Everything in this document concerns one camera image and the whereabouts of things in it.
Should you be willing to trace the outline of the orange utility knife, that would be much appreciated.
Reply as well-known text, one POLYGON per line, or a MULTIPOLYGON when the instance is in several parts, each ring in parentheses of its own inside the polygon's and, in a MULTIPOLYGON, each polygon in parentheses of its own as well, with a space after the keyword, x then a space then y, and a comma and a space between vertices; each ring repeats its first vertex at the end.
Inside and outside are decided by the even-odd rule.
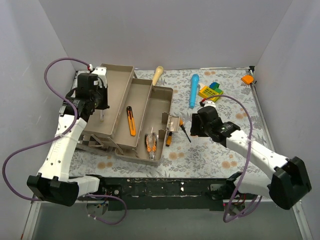
POLYGON ((127 112, 130 135, 135 136, 136 135, 136 125, 135 125, 135 119, 134 119, 132 107, 128 106, 126 108, 126 112, 127 112))

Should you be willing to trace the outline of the orange handled pliers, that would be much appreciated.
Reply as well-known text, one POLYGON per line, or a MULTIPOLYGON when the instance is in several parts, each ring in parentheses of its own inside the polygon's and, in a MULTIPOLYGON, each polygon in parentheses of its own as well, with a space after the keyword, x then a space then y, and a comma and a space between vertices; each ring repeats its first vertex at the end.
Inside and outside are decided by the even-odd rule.
POLYGON ((158 138, 155 132, 145 134, 144 145, 146 148, 148 158, 154 161, 156 158, 157 145, 158 145, 158 138))

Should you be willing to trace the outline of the taupe plastic tool box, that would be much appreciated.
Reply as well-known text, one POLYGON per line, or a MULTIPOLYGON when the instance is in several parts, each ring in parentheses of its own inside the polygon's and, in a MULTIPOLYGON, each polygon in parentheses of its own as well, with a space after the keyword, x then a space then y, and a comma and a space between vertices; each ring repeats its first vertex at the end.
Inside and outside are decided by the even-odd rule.
POLYGON ((180 117, 171 114, 173 89, 153 86, 150 79, 136 77, 132 66, 102 64, 106 67, 108 105, 104 121, 100 121, 100 110, 90 116, 87 126, 79 138, 77 148, 105 156, 109 150, 127 162, 159 165, 169 132, 179 130, 180 117), (136 135, 131 136, 127 107, 131 106, 136 135), (150 160, 145 147, 145 134, 156 133, 157 151, 155 160, 150 160), (95 141, 94 146, 80 141, 95 141))

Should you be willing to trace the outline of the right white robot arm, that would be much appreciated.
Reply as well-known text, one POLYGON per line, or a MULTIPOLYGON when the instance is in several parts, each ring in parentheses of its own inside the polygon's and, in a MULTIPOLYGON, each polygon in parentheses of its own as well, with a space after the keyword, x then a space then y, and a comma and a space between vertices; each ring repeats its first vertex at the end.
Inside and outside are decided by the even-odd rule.
POLYGON ((312 189, 305 163, 297 156, 288 158, 250 141, 241 128, 223 122, 216 108, 206 105, 192 114, 191 136, 209 137, 258 167, 264 175, 259 178, 240 171, 230 176, 225 185, 215 191, 217 197, 237 199, 243 194, 269 197, 284 210, 291 209, 312 189))

